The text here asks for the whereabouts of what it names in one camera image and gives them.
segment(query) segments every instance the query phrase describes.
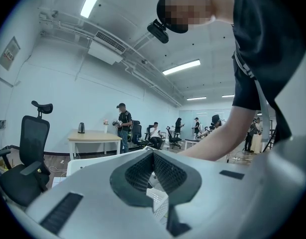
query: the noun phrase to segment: office chair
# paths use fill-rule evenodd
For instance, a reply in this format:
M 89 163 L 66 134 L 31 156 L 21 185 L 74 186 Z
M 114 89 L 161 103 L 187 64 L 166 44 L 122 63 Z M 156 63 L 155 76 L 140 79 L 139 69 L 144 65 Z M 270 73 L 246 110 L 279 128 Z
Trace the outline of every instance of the office chair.
M 22 118 L 19 157 L 23 164 L 12 168 L 6 156 L 10 150 L 0 151 L 0 157 L 8 168 L 0 176 L 0 186 L 11 200 L 25 207 L 47 190 L 50 175 L 43 158 L 50 124 L 42 119 L 42 114 L 52 113 L 53 106 L 40 105 L 36 101 L 31 103 L 38 108 L 38 117 Z
M 152 142 L 151 142 L 151 132 L 150 132 L 150 129 L 152 128 L 152 127 L 154 127 L 154 125 L 149 125 L 148 126 L 148 128 L 146 129 L 146 133 L 145 133 L 145 140 L 148 140 L 149 141 L 149 143 L 146 145 L 146 146 L 152 146 L 152 145 L 154 145 Z M 166 133 L 165 133 L 165 137 L 164 136 L 160 136 L 161 137 L 161 139 L 165 139 L 166 138 Z
M 170 133 L 169 129 L 170 127 L 168 126 L 167 128 L 167 132 L 168 132 L 168 138 L 169 138 L 169 146 L 172 146 L 172 149 L 177 146 L 179 147 L 179 149 L 181 148 L 181 145 L 179 145 L 179 141 L 181 141 L 181 139 L 179 137 L 172 137 L 172 134 Z
M 149 144 L 149 141 L 146 139 L 144 141 L 139 140 L 142 137 L 142 126 L 138 120 L 133 120 L 132 135 L 132 142 L 137 146 L 145 147 L 147 144 Z

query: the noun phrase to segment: man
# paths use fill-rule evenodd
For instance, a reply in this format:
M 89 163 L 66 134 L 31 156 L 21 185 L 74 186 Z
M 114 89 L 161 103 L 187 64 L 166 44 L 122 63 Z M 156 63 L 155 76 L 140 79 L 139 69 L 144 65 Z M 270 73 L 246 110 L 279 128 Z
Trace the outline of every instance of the man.
M 260 118 L 259 117 L 257 117 L 257 120 L 256 120 L 256 127 L 261 132 L 261 125 L 260 125 Z
M 124 153 L 128 153 L 128 141 L 127 135 L 130 131 L 130 127 L 133 125 L 131 113 L 126 110 L 126 106 L 123 103 L 118 105 L 120 110 L 120 114 L 118 120 L 122 122 L 122 124 L 117 128 L 117 135 L 122 138 L 120 153 L 122 154 L 122 149 L 124 146 Z
M 221 123 L 219 115 L 215 114 L 211 118 L 211 126 L 205 132 L 203 132 L 201 136 L 208 135 L 209 133 L 211 133 L 212 131 L 214 131 L 215 129 L 219 128 L 222 125 L 223 123 Z
M 196 125 L 194 127 L 192 127 L 192 129 L 195 129 L 195 134 L 197 135 L 199 133 L 199 130 L 200 130 L 199 118 L 195 118 L 195 121 L 196 121 Z
M 191 26 L 222 21 L 232 25 L 236 40 L 232 56 L 235 97 L 229 119 L 182 154 L 218 160 L 243 141 L 256 110 L 260 110 L 255 79 L 276 111 L 276 141 L 291 136 L 275 98 L 304 57 L 306 41 L 299 21 L 281 0 L 159 0 L 157 15 L 176 33 L 185 33 Z
M 252 137 L 255 133 L 260 133 L 260 130 L 257 129 L 256 127 L 256 119 L 253 119 L 253 122 L 250 125 L 250 128 L 247 132 L 247 137 L 246 137 L 246 142 L 244 145 L 244 151 L 249 151 L 250 152 L 250 148 L 251 148 L 251 143 L 252 143 Z
M 163 140 L 160 137 L 161 133 L 160 131 L 158 131 L 157 127 L 158 127 L 158 123 L 154 122 L 154 127 L 150 129 L 150 133 L 151 133 L 150 141 L 151 143 L 154 144 L 155 149 L 160 149 L 163 144 Z

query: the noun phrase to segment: chair armrest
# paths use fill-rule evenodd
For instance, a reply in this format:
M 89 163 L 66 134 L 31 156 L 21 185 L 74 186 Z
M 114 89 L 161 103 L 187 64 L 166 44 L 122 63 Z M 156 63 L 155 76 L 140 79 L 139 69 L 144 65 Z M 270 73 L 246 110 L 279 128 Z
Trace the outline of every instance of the chair armrest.
M 9 153 L 11 153 L 11 151 L 9 149 L 0 150 L 0 157 L 6 156 Z
M 24 168 L 20 174 L 22 175 L 30 175 L 34 172 L 36 172 L 40 167 L 41 167 L 42 163 L 40 161 L 35 161 L 32 164 L 30 164 L 29 166 L 27 166 L 26 168 Z

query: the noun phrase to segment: black shirt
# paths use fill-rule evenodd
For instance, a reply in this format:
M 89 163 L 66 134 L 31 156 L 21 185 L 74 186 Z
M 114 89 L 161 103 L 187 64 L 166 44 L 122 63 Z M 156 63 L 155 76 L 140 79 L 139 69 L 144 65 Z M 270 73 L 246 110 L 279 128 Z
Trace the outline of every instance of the black shirt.
M 175 123 L 175 133 L 180 133 L 181 132 L 181 123 L 176 122 Z
M 291 131 L 275 103 L 276 96 L 299 66 L 306 42 L 292 14 L 280 0 L 234 0 L 233 33 L 236 54 L 254 78 L 247 76 L 233 56 L 236 80 L 233 106 L 260 110 L 254 79 L 272 108 L 276 110 L 280 138 Z
M 132 121 L 132 116 L 131 113 L 128 111 L 125 111 L 124 113 L 120 113 L 118 120 L 122 121 L 123 123 L 128 123 L 130 121 Z M 118 130 L 130 130 L 129 126 L 123 126 L 123 127 L 119 127 Z
M 198 126 L 198 127 L 195 128 L 195 133 L 199 133 L 199 122 L 196 122 L 196 126 Z

